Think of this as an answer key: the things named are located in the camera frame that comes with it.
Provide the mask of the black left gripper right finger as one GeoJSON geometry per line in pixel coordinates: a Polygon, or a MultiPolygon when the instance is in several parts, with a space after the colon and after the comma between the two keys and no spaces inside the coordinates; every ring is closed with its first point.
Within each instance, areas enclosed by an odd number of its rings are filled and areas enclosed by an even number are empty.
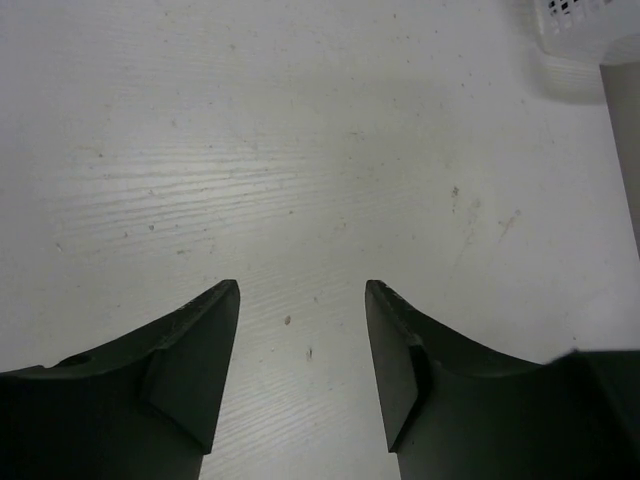
{"type": "Polygon", "coordinates": [[[639,354],[536,364],[370,280],[365,310],[388,449],[405,479],[635,479],[639,354]]]}

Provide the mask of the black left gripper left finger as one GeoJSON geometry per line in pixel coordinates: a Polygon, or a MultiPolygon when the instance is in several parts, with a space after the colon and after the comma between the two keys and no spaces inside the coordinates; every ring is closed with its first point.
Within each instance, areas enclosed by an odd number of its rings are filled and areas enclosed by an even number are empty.
{"type": "Polygon", "coordinates": [[[213,447],[240,307],[227,279],[51,367],[1,376],[5,479],[195,479],[213,447]]]}

